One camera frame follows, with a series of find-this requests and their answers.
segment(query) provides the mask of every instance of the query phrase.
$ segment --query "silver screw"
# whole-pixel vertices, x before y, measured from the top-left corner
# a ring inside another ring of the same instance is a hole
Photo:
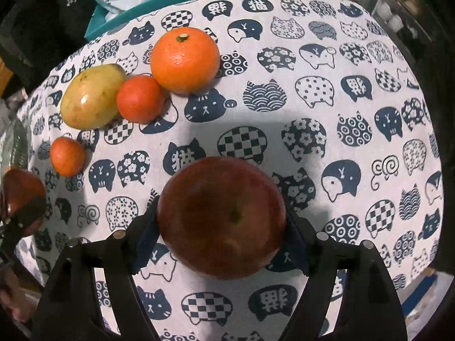
[[[328,234],[325,232],[318,232],[316,234],[316,237],[319,238],[321,241],[327,241],[328,240]]]
[[[114,232],[114,238],[116,240],[119,240],[119,239],[122,239],[124,238],[124,236],[127,234],[127,232],[125,230],[116,230]]]
[[[79,243],[79,239],[77,237],[73,237],[68,240],[67,245],[69,247],[75,247],[78,243]]]
[[[363,245],[364,245],[367,249],[372,249],[372,248],[374,248],[374,246],[375,246],[374,243],[372,243],[370,240],[365,240],[365,241],[363,242]]]

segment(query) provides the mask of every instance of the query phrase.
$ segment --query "teal box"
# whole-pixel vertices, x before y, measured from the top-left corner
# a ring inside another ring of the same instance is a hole
[[[118,14],[115,18],[109,20],[108,22],[106,22],[106,14],[108,11],[102,6],[97,5],[95,11],[93,12],[92,19],[90,19],[88,24],[85,39],[87,41],[94,40],[107,31],[110,31],[121,24],[128,23],[130,20],[133,20],[138,16],[149,14],[152,11],[162,9],[163,7],[176,3],[184,3],[185,1],[189,0],[148,0]]]

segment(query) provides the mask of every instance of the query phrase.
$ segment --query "table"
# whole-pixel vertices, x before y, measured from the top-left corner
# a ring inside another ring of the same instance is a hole
[[[62,122],[60,99],[76,73],[117,63],[128,75],[149,75],[154,43],[188,25],[219,46],[222,66],[212,90],[172,96],[162,116],[145,126],[117,119],[78,131]],[[127,227],[171,175],[215,155],[256,164],[299,215],[333,239],[372,240],[396,289],[437,250],[441,163],[424,96],[386,33],[347,0],[194,0],[166,7],[71,55],[19,116],[32,127],[29,167],[45,184],[48,220],[18,251],[42,281],[69,238],[102,240]],[[50,144],[62,135],[81,142],[89,159],[73,178],[59,177],[49,162]],[[96,276],[103,316],[115,330],[102,271]],[[286,248],[249,278],[217,281],[191,272],[162,243],[134,280],[165,339],[266,341],[279,338],[306,282]],[[322,332],[335,325],[344,282],[339,271]],[[193,309],[193,299],[207,311]],[[213,302],[222,306],[212,314]]]

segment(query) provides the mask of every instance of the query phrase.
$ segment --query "small orange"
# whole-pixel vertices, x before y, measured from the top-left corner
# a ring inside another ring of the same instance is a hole
[[[188,95],[206,87],[215,77],[220,52],[204,31],[180,27],[158,40],[150,55],[150,68],[163,88]]]
[[[51,145],[51,164],[55,171],[67,178],[78,174],[85,162],[82,145],[69,137],[59,137]]]
[[[117,94],[121,116],[133,123],[148,124],[163,110],[166,96],[155,79],[137,75],[125,81]]]

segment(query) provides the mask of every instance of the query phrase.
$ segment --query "red apple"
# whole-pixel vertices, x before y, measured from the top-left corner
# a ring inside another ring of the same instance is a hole
[[[46,191],[39,177],[28,170],[10,169],[3,177],[0,189],[0,213],[4,221],[36,195],[46,197]],[[45,207],[36,207],[36,220],[24,231],[24,237],[38,231],[43,220]]]
[[[283,244],[286,213],[273,181],[244,160],[197,160],[165,185],[156,213],[172,254],[218,279],[251,275]]]

